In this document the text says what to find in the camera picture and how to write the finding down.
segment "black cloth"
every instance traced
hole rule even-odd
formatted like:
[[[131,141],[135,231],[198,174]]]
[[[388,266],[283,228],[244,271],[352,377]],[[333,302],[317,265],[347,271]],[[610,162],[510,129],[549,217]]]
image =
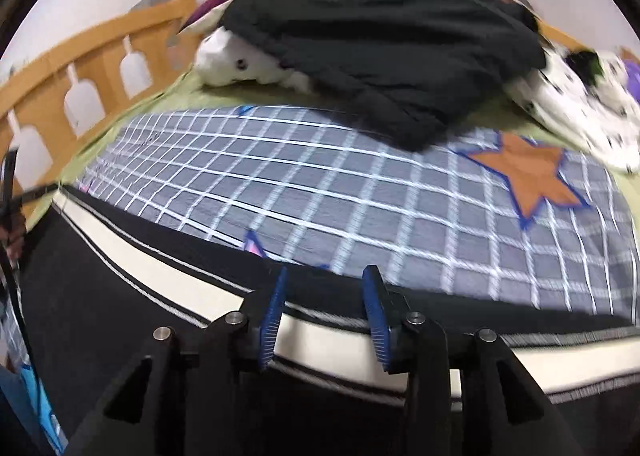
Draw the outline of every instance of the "black cloth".
[[[596,75],[602,75],[600,59],[593,50],[572,52],[564,58],[566,64],[578,75],[585,86],[596,84]]]
[[[408,149],[545,66],[535,18],[500,0],[234,0],[220,24]]]
[[[266,271],[277,267],[269,259],[189,236],[74,189],[68,191],[129,245],[237,295],[244,295],[242,289],[260,288],[267,279]],[[156,327],[172,327],[186,349],[196,346],[202,330],[159,306],[159,301],[171,304],[162,295],[153,296],[158,302],[143,295],[140,288],[147,292],[150,289],[130,274],[122,274],[116,264],[110,264],[108,256],[82,230],[73,227],[63,211],[50,209],[46,213],[28,234],[25,255],[22,305],[34,362],[68,437],[72,438],[110,380]],[[206,272],[222,279],[207,277]],[[332,317],[365,317],[357,279],[289,265],[287,285],[287,301],[291,303],[287,314],[333,328],[367,330],[358,324],[338,326],[332,322]],[[576,333],[629,324],[622,317],[537,310],[437,292],[402,289],[402,293],[412,309],[457,331],[491,327],[501,334]],[[324,317],[319,312],[330,315]],[[348,386],[379,396],[397,394],[314,374],[293,363],[287,367],[317,377],[329,386],[317,386],[309,378],[294,378],[278,370],[264,374],[262,391],[256,399],[260,400],[259,407],[271,433],[267,454],[388,454],[401,421],[401,408],[360,400],[335,392],[330,386]],[[631,384],[607,388],[558,407],[587,454],[620,455],[630,436],[640,431],[634,424],[638,400],[640,384]],[[452,413],[454,454],[460,449],[461,418],[459,412]]]

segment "bed rail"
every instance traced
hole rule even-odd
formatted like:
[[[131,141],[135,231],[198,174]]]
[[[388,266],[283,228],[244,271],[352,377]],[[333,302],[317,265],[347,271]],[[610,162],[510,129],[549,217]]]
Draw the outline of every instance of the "bed rail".
[[[0,151],[18,146],[16,192],[55,180],[120,113],[188,67],[199,38],[175,33],[195,8],[196,0],[172,0],[101,23],[0,86]],[[121,73],[132,63],[133,83]]]

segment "dalmatian plush toy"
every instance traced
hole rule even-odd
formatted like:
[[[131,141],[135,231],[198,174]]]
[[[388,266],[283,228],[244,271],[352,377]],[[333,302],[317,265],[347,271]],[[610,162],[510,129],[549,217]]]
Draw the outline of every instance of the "dalmatian plush toy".
[[[281,68],[275,58],[225,27],[218,27],[200,43],[193,68],[210,86],[255,80],[260,84],[280,84],[302,93],[311,91],[310,80],[305,74]]]
[[[549,131],[607,167],[640,171],[640,108],[622,88],[623,65],[612,54],[592,53],[588,66],[596,61],[599,74],[589,74],[592,79],[585,84],[562,55],[555,50],[545,54],[546,68],[507,87],[511,98]]]

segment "green bedsheet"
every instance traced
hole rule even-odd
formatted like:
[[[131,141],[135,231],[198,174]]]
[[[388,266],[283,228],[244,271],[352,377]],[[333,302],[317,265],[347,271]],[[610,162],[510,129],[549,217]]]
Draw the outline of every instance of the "green bedsheet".
[[[279,86],[261,86],[256,83],[241,83],[223,88],[204,87],[198,76],[189,71],[180,77],[167,90],[155,94],[135,106],[130,107],[94,141],[79,151],[60,173],[60,182],[71,183],[84,168],[117,136],[120,127],[135,115],[143,113],[161,113],[180,109],[240,106],[245,104],[332,107],[331,102],[317,96],[306,96],[286,90]],[[543,129],[537,122],[527,117],[506,96],[486,102],[463,123],[463,126],[484,126],[504,131],[514,131],[520,135],[541,139],[548,143],[571,147]],[[624,194],[635,223],[640,223],[640,175],[614,173],[614,178]],[[36,207],[28,220],[28,228],[33,227],[49,207],[51,196],[45,197]]]

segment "bed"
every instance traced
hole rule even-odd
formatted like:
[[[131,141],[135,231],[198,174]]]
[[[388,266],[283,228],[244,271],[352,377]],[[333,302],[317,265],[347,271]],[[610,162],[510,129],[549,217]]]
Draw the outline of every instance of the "bed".
[[[494,147],[496,129],[561,144],[507,98],[488,101],[427,152],[406,153],[349,120],[328,99],[255,84],[204,87],[188,68],[199,38],[174,36],[194,8],[195,0],[174,0],[105,22],[48,51],[0,88],[7,115],[2,147],[15,144],[16,136],[21,145],[28,144],[25,137],[39,137],[50,158],[19,153],[16,191],[29,187],[20,186],[20,169],[33,176],[34,166],[40,169],[33,176],[37,183],[66,184],[26,209],[35,246],[23,278],[31,342],[65,430],[75,430],[152,324],[160,321],[194,338],[257,288],[262,260],[243,249],[266,256],[265,263],[300,267],[287,303],[293,318],[288,327],[309,324],[310,333],[297,330],[295,341],[279,341],[276,372],[385,406],[402,403],[406,380],[383,375],[363,344],[367,323],[357,279],[367,263],[378,264],[389,283],[445,323],[464,311],[466,327],[494,324],[505,338],[512,335],[510,345],[523,356],[548,354],[549,346],[587,346],[592,339],[580,336],[584,329],[608,332],[596,341],[637,343],[637,176],[610,176],[585,155],[568,152],[564,178],[607,213],[593,224],[576,223],[569,211],[543,210],[546,232],[524,244],[512,235],[519,234],[518,217],[509,209],[504,182],[472,162],[460,167],[465,159],[456,153]],[[541,27],[550,40],[582,46],[558,29]],[[123,43],[126,36],[130,45]],[[119,68],[136,51],[145,54],[152,84],[129,98]],[[70,63],[77,72],[71,81],[65,73]],[[65,94],[82,80],[94,83],[104,116],[78,136],[65,115]],[[563,257],[558,231],[572,235],[578,254]],[[478,252],[479,240],[486,257]],[[62,252],[61,242],[72,246]],[[254,248],[247,248],[252,242]],[[504,264],[492,254],[502,245],[511,252]],[[57,258],[46,255],[53,251]],[[531,256],[540,257],[544,274],[535,273]],[[542,269],[544,256],[562,259],[556,272]],[[240,273],[225,272],[229,263]],[[569,266],[586,281],[572,279]],[[51,271],[61,276],[54,289],[47,288]],[[600,278],[593,288],[590,275],[592,282]],[[116,285],[122,281],[128,283]],[[448,294],[453,301],[438,301]],[[476,301],[483,303],[480,311],[469,308]],[[540,315],[531,313],[536,309]],[[524,328],[505,319],[514,313],[527,317]],[[116,321],[115,314],[126,319]],[[98,342],[105,321],[113,321],[110,335]],[[318,336],[325,335],[325,346],[339,344],[335,331],[350,338],[339,357],[327,361],[325,352],[312,349],[302,350],[306,359],[296,355]],[[70,369],[62,370],[63,362]],[[547,378],[545,391],[567,404],[567,414],[582,396],[568,389],[619,372],[598,367],[601,374],[583,375],[574,385],[543,374],[545,363],[532,359],[527,368]],[[629,362],[624,369],[628,379],[614,389],[637,392],[636,367]],[[459,389],[459,379],[452,378]],[[585,393],[601,396],[596,388]],[[67,400],[72,394],[79,396]],[[352,413],[372,414],[357,407]]]

